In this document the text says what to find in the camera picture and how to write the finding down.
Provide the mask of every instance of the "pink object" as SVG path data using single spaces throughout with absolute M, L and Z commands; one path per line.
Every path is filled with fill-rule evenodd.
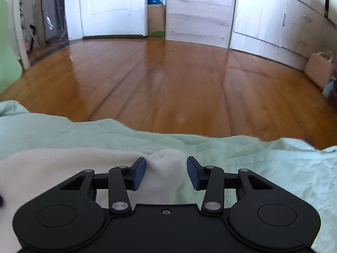
M 330 51 L 313 53 L 304 68 L 305 75 L 320 89 L 330 82 L 333 74 L 333 55 Z

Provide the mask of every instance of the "wrinkled fabric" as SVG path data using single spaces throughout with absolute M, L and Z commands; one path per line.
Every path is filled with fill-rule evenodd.
M 74 123 L 63 117 L 25 113 L 18 103 L 11 108 L 12 115 L 8 106 L 0 103 L 0 115 L 4 115 L 4 106 L 7 109 L 5 116 L 0 117 L 0 160 L 41 148 L 94 147 L 144 155 L 173 148 L 183 151 L 185 156 L 194 156 L 204 166 L 219 166 L 225 172 L 248 168 L 313 205 L 322 220 L 313 249 L 337 252 L 337 146 L 319 151 L 290 138 L 266 143 L 247 136 L 154 134 L 134 131 L 112 119 Z M 186 182 L 176 191 L 177 203 L 200 204 L 203 192 L 187 186 L 188 178 Z M 235 201 L 234 191 L 226 191 L 225 207 Z

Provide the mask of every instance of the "wooden floor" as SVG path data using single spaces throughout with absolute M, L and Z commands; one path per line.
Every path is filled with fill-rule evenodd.
M 83 40 L 30 68 L 0 100 L 73 121 L 209 137 L 337 144 L 337 118 L 302 72 L 243 52 L 147 39 Z

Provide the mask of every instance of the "white cloth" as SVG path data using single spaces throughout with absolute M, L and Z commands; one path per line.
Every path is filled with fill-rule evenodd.
M 0 163 L 0 253 L 15 253 L 21 246 L 12 229 L 17 209 L 76 173 L 90 168 L 95 173 L 131 166 L 146 158 L 146 173 L 138 191 L 128 191 L 131 205 L 176 204 L 176 192 L 186 185 L 186 155 L 178 150 L 160 150 L 150 156 L 131 151 L 94 148 L 38 149 L 11 155 Z M 107 208 L 107 190 L 97 191 L 97 203 Z

